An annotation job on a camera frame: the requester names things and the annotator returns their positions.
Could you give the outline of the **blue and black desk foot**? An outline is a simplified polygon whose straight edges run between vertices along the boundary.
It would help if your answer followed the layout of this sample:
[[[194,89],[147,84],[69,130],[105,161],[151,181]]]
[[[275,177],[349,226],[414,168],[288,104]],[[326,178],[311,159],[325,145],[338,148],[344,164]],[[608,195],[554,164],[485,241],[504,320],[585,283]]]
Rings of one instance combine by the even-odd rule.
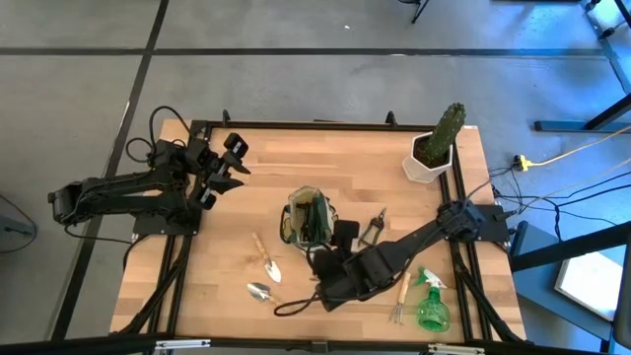
[[[627,94],[588,121],[538,120],[533,124],[533,128],[538,132],[613,133],[631,125],[631,121],[617,121],[629,112],[631,112],[631,94]]]

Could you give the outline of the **grey floor stand foot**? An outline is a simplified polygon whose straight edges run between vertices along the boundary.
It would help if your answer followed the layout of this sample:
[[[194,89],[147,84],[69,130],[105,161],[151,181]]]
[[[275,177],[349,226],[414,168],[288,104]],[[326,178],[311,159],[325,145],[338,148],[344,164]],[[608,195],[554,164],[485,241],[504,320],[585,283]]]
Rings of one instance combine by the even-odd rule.
[[[14,253],[14,252],[18,252],[22,249],[27,248],[37,238],[37,234],[38,234],[37,223],[22,208],[20,208],[17,204],[15,204],[9,198],[0,194],[0,200],[7,203],[11,207],[13,207],[25,219],[25,222],[22,222],[14,218],[7,217],[3,214],[0,214],[0,238],[4,236],[16,234],[28,239],[25,243],[23,243],[22,245],[18,247],[0,248],[0,254]]]

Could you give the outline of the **dark desk with black bar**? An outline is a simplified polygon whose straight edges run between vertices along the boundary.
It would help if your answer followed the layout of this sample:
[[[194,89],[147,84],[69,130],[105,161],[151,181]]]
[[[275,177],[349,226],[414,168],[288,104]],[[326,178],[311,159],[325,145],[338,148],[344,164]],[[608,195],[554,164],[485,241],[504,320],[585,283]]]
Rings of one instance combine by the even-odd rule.
[[[595,251],[623,268],[613,321],[554,289],[564,260]],[[517,226],[509,257],[519,296],[598,337],[606,353],[616,343],[631,350],[631,221],[566,241],[523,221]]]

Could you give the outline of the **black stand leg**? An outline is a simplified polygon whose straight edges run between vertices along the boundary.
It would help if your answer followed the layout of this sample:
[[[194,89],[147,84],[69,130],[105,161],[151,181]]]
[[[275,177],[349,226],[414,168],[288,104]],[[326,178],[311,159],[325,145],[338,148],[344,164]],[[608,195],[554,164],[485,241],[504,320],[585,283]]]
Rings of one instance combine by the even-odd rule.
[[[430,0],[397,0],[399,3],[402,4],[406,4],[406,5],[414,5],[415,6],[415,12],[414,15],[410,21],[411,25],[415,25],[416,22],[418,21],[419,17],[421,16],[421,14],[423,13],[423,11],[425,10],[425,8],[427,7],[427,5],[429,4]]]

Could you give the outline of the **narrow trowel wooden handle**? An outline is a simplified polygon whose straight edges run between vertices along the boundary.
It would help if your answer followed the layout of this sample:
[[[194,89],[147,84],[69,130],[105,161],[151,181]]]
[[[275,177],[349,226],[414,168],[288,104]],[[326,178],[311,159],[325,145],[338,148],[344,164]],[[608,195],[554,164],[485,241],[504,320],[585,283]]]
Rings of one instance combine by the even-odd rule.
[[[280,269],[278,268],[276,262],[271,258],[264,242],[262,241],[262,238],[259,236],[258,233],[253,233],[252,234],[252,238],[254,240],[254,243],[258,249],[258,251],[260,252],[263,260],[264,260],[264,267],[265,270],[268,274],[268,276],[276,283],[280,283],[282,281],[282,274],[280,272]]]

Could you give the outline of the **green plastic spray bottle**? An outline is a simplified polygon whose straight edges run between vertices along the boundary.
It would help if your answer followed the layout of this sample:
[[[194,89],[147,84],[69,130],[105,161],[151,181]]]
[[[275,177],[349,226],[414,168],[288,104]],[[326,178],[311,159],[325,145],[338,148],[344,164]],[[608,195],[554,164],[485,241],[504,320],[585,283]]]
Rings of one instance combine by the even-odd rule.
[[[428,296],[421,301],[417,308],[417,322],[425,330],[431,332],[446,332],[450,328],[451,314],[449,308],[442,301],[441,291],[447,285],[431,270],[421,267],[419,279],[415,285],[427,283]]]

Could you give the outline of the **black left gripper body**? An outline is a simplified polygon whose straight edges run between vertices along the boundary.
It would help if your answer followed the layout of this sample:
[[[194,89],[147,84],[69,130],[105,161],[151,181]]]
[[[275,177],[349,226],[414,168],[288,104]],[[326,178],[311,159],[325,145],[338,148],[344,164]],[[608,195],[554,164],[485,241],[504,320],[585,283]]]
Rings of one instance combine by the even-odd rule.
[[[233,178],[230,173],[231,167],[225,164],[224,159],[233,156],[243,160],[248,150],[248,145],[237,133],[228,135],[224,142],[224,147],[226,151],[222,156],[218,156],[211,151],[211,160],[198,175],[201,178],[201,184],[194,188],[194,202],[205,210],[210,210],[213,207],[217,199],[216,194],[224,194],[210,188],[210,178]]]

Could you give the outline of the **wide trowel wooden handle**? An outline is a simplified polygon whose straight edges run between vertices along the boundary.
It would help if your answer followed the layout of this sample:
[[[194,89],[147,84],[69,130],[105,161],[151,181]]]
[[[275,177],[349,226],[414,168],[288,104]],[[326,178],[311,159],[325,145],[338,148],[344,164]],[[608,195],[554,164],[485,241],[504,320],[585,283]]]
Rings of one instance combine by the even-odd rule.
[[[246,285],[250,294],[258,301],[269,301],[278,306],[280,302],[272,295],[270,288],[262,283],[251,282]]]

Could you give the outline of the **dark green handled garden snips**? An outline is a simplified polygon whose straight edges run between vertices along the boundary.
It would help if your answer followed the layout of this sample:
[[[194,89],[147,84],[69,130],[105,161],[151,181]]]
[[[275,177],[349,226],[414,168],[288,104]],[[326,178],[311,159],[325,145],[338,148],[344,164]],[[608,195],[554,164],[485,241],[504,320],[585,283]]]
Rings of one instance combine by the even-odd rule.
[[[371,219],[369,225],[359,236],[358,246],[360,248],[374,246],[377,243],[385,227],[385,216],[386,208],[384,207],[376,217]]]

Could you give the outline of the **white flat panel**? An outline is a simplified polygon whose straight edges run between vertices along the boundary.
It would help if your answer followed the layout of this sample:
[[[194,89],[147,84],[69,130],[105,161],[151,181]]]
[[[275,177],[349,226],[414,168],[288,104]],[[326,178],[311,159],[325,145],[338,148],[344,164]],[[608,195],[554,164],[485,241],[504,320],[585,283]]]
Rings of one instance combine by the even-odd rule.
[[[604,320],[613,321],[621,265],[595,251],[562,262],[554,289]]]

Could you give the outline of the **grey metal desk leg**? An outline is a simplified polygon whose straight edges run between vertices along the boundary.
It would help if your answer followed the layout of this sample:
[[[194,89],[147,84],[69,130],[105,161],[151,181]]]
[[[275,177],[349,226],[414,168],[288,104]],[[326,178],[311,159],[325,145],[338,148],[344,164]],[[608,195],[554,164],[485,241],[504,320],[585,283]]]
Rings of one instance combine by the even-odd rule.
[[[604,25],[595,14],[596,7],[605,1],[611,1],[613,3],[612,12],[615,15],[616,21],[611,26]],[[622,27],[631,29],[631,0],[580,0],[580,3],[586,19],[594,30],[596,39],[602,47],[604,55],[608,59],[623,92],[625,94],[631,94],[631,80],[627,77],[620,63],[620,57],[609,42],[609,39]]]

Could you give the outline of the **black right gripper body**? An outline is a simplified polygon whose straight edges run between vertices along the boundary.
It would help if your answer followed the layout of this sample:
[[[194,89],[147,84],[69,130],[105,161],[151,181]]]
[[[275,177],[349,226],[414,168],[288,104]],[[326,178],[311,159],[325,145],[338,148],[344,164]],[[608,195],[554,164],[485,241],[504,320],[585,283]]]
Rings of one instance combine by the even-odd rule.
[[[335,276],[342,264],[353,255],[353,240],[358,237],[357,221],[338,220],[334,223],[330,241],[313,253],[313,274],[319,281]]]

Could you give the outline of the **cream gardening bag green trim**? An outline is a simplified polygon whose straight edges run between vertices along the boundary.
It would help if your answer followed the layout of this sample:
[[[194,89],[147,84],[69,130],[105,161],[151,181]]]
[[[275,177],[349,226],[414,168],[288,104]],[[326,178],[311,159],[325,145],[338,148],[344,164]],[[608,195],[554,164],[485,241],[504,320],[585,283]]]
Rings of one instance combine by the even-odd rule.
[[[321,222],[320,241],[311,246],[304,247],[300,243],[300,227],[303,221],[303,213],[298,205],[302,203],[314,202],[319,210]],[[338,216],[335,207],[330,203],[330,199],[317,187],[305,185],[293,191],[288,196],[288,203],[283,207],[279,227],[280,239],[287,245],[292,245],[297,249],[306,251],[308,248],[320,248],[327,244],[333,234],[334,223]]]

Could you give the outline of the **silver frame bracket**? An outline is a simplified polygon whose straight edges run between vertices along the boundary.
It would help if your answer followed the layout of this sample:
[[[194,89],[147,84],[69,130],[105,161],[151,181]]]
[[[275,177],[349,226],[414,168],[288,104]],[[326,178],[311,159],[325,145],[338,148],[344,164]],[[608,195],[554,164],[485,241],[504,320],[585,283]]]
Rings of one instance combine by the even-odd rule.
[[[212,341],[210,339],[171,339],[159,340],[156,342],[155,350],[170,351],[177,349],[191,349],[210,347]]]
[[[486,355],[485,349],[464,345],[449,345],[442,343],[429,344],[427,355]]]

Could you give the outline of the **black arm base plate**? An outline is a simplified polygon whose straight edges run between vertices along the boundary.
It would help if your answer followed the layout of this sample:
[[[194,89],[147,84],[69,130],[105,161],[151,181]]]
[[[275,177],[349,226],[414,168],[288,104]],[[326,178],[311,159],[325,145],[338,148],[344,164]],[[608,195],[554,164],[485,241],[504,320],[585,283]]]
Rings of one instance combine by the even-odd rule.
[[[132,232],[138,235],[195,235],[199,231],[201,214],[202,210],[195,206],[138,214]]]
[[[484,217],[480,225],[477,240],[481,242],[507,242],[509,240],[509,228],[502,216],[505,211],[500,205],[476,204],[477,209]]]

